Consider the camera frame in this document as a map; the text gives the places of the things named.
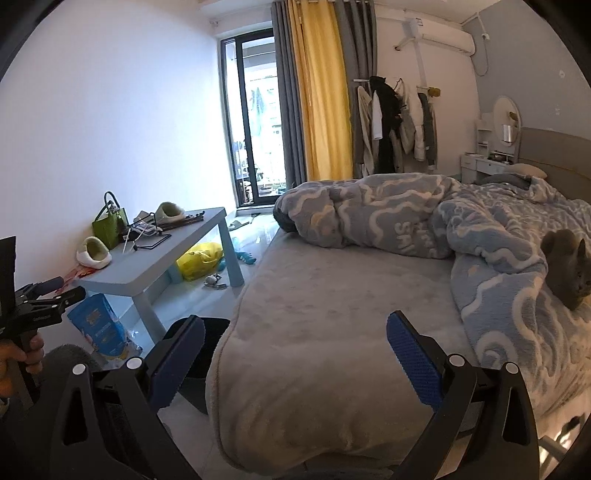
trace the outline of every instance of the yellow curtain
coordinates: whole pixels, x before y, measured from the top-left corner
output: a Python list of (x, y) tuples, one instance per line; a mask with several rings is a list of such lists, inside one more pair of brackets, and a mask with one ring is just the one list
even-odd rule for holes
[(288, 0), (308, 180), (353, 178), (349, 94), (335, 8)]

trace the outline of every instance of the gray headboard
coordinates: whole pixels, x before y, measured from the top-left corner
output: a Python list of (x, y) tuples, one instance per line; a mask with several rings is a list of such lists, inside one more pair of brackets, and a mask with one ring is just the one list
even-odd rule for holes
[(541, 168), (546, 179), (569, 199), (591, 203), (591, 140), (537, 128), (523, 128), (517, 147), (520, 163)]

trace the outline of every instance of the cloud pattern blanket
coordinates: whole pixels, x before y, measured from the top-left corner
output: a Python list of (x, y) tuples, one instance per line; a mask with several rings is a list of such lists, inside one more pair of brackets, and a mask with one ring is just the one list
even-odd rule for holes
[(320, 247), (455, 252), (452, 293), (480, 364), (516, 362), (536, 416), (591, 385), (591, 306), (571, 312), (552, 295), (540, 250), (548, 231), (563, 228), (591, 245), (586, 202), (538, 178), (521, 190), (410, 173), (308, 182), (280, 197), (274, 213), (284, 230)]

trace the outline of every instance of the air conditioner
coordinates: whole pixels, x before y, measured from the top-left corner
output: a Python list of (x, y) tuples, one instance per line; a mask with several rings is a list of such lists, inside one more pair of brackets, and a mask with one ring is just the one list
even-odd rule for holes
[(413, 34), (413, 39), (416, 41), (428, 40), (441, 43), (456, 48), (467, 55), (474, 55), (474, 39), (472, 35), (463, 30), (448, 27), (447, 25), (431, 20), (425, 20), (424, 18), (410, 19), (410, 30)]

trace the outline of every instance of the gray cat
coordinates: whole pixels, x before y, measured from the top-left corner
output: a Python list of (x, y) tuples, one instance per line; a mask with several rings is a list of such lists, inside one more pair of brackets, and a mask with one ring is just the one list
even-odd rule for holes
[(591, 294), (591, 258), (585, 239), (579, 242), (570, 230), (549, 232), (541, 249), (548, 261), (546, 284), (564, 306), (577, 309)]

